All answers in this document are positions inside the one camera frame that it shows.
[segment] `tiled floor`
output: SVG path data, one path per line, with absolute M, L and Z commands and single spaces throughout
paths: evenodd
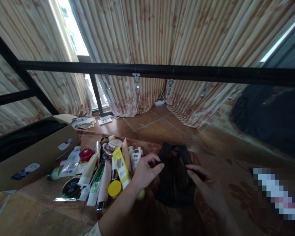
M 95 124 L 89 131 L 152 143 L 186 145 L 187 149 L 266 167 L 294 166 L 211 125 L 194 129 L 183 125 L 165 107 L 153 107 L 132 118 Z M 0 193 L 0 235 L 78 235 L 87 225 L 47 209 L 17 194 Z

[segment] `brown cardboard box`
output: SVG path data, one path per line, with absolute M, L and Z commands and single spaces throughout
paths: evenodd
M 55 117 L 48 117 L 45 120 L 67 123 Z M 0 162 L 0 191 L 20 189 L 43 176 L 55 165 L 57 159 L 66 159 L 73 148 L 78 145 L 79 141 L 78 133 L 68 124 L 61 130 Z M 25 172 L 29 172 L 28 175 L 19 180 L 12 178 L 16 175 L 23 176 Z

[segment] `hand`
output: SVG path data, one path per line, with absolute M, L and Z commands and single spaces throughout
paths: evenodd
M 212 212 L 216 216 L 222 218 L 227 217 L 229 215 L 229 209 L 223 196 L 220 181 L 212 178 L 211 175 L 201 166 L 186 165 L 186 168 L 188 169 L 187 174 L 200 190 L 204 200 L 207 202 Z M 204 181 L 202 181 L 196 173 L 203 176 Z
M 157 155 L 153 153 L 150 153 L 139 160 L 134 177 L 130 182 L 138 192 L 147 187 L 164 168 L 163 163 L 155 166 L 155 161 L 161 160 Z

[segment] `person's left hand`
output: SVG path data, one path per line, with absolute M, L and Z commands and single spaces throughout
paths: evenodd
M 160 163 L 154 168 L 151 168 L 149 163 L 153 163 L 154 166 L 155 161 L 161 160 L 157 155 L 153 153 L 150 153 L 139 160 L 134 177 L 131 180 L 131 183 L 139 192 L 147 187 L 164 168 L 163 163 Z

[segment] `curtain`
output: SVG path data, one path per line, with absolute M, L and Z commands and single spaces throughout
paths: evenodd
M 0 55 L 0 95 L 28 89 Z M 0 106 L 0 135 L 51 114 L 35 97 Z
M 145 33 L 129 23 L 129 1 L 70 1 L 70 5 L 93 62 L 157 64 L 157 54 L 150 54 L 156 41 L 146 42 Z M 157 35 L 158 28 L 150 28 Z M 164 79 L 97 75 L 112 112 L 133 117 L 149 111 L 164 90 Z
M 47 0 L 0 0 L 0 36 L 19 60 L 78 62 L 68 35 L 61 29 L 64 19 L 56 7 Z M 91 103 L 82 74 L 29 73 L 60 113 L 91 115 Z M 9 88 L 4 84 L 8 80 L 6 76 L 1 78 L 2 89 L 6 89 L 6 93 Z M 26 119 L 25 111 L 21 110 L 18 116 L 22 117 L 22 113 Z M 9 119 L 13 121 L 20 117 L 11 115 Z
M 295 15 L 295 0 L 70 0 L 70 4 L 90 57 L 102 63 L 253 67 Z M 236 86 L 142 80 L 148 86 L 138 92 L 133 77 L 100 76 L 116 115 L 146 112 L 166 85 L 168 110 L 194 128 L 208 121 Z

